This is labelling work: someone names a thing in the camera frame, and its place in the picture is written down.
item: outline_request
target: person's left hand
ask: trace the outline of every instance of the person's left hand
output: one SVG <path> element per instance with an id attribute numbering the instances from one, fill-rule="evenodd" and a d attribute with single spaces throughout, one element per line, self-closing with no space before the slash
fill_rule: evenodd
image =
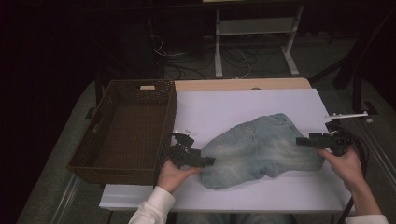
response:
<path id="1" fill-rule="evenodd" d="M 158 177 L 158 186 L 172 194 L 183 184 L 187 177 L 200 171 L 201 168 L 198 167 L 180 170 L 170 160 L 167 160 L 163 164 L 160 176 Z"/>

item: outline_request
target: jeans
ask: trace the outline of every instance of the jeans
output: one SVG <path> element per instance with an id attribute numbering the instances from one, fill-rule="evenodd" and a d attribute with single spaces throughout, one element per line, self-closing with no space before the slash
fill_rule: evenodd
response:
<path id="1" fill-rule="evenodd" d="M 308 146 L 297 146 L 303 137 L 284 114 L 261 116 L 236 125 L 211 140 L 201 156 L 216 158 L 201 172 L 208 189 L 229 187 L 287 171 L 316 171 L 324 159 Z"/>
<path id="2" fill-rule="evenodd" d="M 178 213 L 176 224 L 229 224 L 230 214 Z M 236 224 L 290 224 L 291 215 L 286 214 L 237 214 Z"/>

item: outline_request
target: table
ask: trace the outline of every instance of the table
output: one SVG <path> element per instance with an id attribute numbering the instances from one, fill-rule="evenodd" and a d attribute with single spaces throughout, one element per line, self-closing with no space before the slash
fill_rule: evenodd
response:
<path id="1" fill-rule="evenodd" d="M 204 147 L 210 139 L 243 120 L 256 118 L 262 112 L 280 112 L 285 106 L 295 108 L 282 112 L 288 112 L 302 134 L 327 131 L 324 125 L 327 111 L 318 92 L 310 89 L 304 78 L 178 81 L 176 86 L 175 128 L 198 132 L 193 137 L 195 148 Z M 223 103 L 224 96 L 245 109 L 232 110 L 234 104 Z M 112 211 L 135 210 L 151 191 L 152 186 L 106 185 L 99 206 Z M 317 172 L 291 171 L 225 190 L 206 189 L 199 176 L 193 175 L 174 195 L 177 198 L 174 212 L 333 213 L 343 211 L 350 198 L 342 180 L 326 161 Z"/>

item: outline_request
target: metal stand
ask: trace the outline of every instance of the metal stand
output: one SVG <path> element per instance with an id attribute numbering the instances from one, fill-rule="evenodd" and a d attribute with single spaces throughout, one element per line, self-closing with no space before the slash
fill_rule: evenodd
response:
<path id="1" fill-rule="evenodd" d="M 216 53 L 215 71 L 216 78 L 222 78 L 221 56 L 220 56 L 220 37 L 222 35 L 243 35 L 243 34 L 289 34 L 286 46 L 282 47 L 282 53 L 288 64 L 290 73 L 293 77 L 299 76 L 297 66 L 290 55 L 291 46 L 297 34 L 297 28 L 303 14 L 303 6 L 297 7 L 294 17 L 254 19 L 254 20 L 227 20 L 220 19 L 219 9 L 216 17 Z"/>

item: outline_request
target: person's right hand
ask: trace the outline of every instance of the person's right hand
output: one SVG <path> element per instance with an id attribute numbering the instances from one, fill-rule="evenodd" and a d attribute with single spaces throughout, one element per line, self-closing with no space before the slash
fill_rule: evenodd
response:
<path id="1" fill-rule="evenodd" d="M 359 155 L 352 146 L 346 149 L 341 157 L 336 157 L 325 149 L 317 149 L 332 166 L 335 173 L 344 180 L 346 188 L 351 192 L 356 207 L 356 214 L 381 215 L 381 210 L 361 171 Z"/>
<path id="2" fill-rule="evenodd" d="M 359 155 L 352 146 L 348 146 L 341 157 L 334 156 L 325 149 L 317 149 L 317 153 L 330 163 L 335 173 L 344 180 L 349 191 L 365 183 Z"/>

